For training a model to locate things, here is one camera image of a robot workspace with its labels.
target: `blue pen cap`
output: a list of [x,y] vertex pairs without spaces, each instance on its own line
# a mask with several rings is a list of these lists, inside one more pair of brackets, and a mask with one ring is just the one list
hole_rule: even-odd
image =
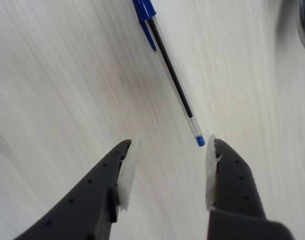
[[150,0],[132,0],[136,9],[139,22],[145,21],[156,15],[155,9]]
[[154,44],[153,38],[146,26],[145,21],[151,19],[156,15],[155,9],[150,0],[132,0],[134,9],[137,12],[139,23],[142,27],[144,34],[146,35],[148,42],[150,43],[152,49],[156,51],[156,46]]

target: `blue pen tip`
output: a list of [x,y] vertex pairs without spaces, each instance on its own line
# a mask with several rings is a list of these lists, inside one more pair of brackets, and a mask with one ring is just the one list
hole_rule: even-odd
[[202,147],[202,146],[205,145],[205,140],[204,140],[203,136],[197,136],[196,140],[197,140],[197,143],[198,143],[199,147]]

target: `ballpoint pen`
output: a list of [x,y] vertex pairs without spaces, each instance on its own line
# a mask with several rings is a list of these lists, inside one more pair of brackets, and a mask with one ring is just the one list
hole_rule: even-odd
[[178,74],[174,68],[171,57],[168,54],[167,47],[158,27],[156,20],[156,12],[150,0],[132,0],[134,8],[137,12],[139,23],[146,35],[152,49],[157,52],[163,67],[168,76],[170,85],[180,103],[180,106],[187,118],[190,129],[199,146],[205,145],[202,131],[199,127],[193,109],[188,101],[185,90],[181,84]]

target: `transparent pen barrel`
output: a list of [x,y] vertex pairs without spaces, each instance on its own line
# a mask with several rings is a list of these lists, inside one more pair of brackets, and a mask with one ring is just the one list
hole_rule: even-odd
[[156,47],[157,47],[158,57],[166,72],[166,75],[167,75],[169,83],[173,89],[173,92],[174,92],[177,100],[180,103],[181,109],[183,110],[183,113],[184,113],[185,117],[187,118],[190,129],[196,139],[197,139],[197,137],[202,137],[203,136],[202,131],[199,127],[199,124],[197,122],[193,109],[191,107],[191,104],[188,100],[187,94],[183,88],[180,77],[178,75],[174,62],[172,60],[170,51],[167,48],[167,45],[165,43],[164,37],[158,26],[155,16],[150,19],[148,27],[149,27],[149,31],[152,33],[151,35],[154,38],[154,42],[157,43]]

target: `wood grain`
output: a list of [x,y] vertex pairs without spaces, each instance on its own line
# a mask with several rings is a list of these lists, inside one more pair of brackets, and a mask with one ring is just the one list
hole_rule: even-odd
[[[305,240],[305,50],[278,0],[154,0],[206,137],[249,163],[269,219]],[[197,147],[131,0],[0,0],[0,240],[140,136],[112,240],[206,239]]]

